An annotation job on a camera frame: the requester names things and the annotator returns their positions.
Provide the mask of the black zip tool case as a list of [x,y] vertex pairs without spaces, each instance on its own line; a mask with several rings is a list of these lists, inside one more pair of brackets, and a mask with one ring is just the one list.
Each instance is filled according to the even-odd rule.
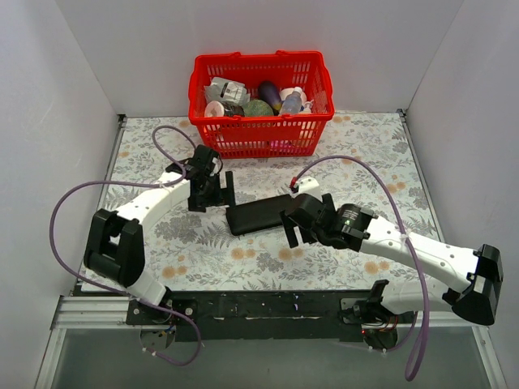
[[291,203],[289,194],[239,204],[226,209],[229,230],[234,236],[282,226],[281,212]]

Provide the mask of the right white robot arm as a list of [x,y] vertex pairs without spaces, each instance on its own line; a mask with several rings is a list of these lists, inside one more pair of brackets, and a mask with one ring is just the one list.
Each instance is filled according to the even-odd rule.
[[320,243],[337,250],[352,250],[389,259],[423,273],[425,285],[379,280],[365,300],[346,308],[349,321],[385,322],[410,311],[452,311],[483,326],[495,323],[504,272],[500,251],[488,244],[477,250],[452,246],[416,233],[403,233],[398,225],[368,208],[347,203],[335,207],[319,183],[302,179],[294,197],[281,211],[291,247],[299,242]]

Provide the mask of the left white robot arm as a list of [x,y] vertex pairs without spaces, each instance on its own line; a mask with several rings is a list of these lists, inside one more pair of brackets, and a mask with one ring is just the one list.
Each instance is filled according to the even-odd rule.
[[144,270],[144,234],[181,203],[190,212],[235,205],[233,174],[225,173],[222,186],[220,168],[219,153],[199,145],[192,157],[168,166],[150,189],[92,218],[84,266],[145,300],[144,313],[153,323],[166,323],[173,306],[165,299],[167,288]]

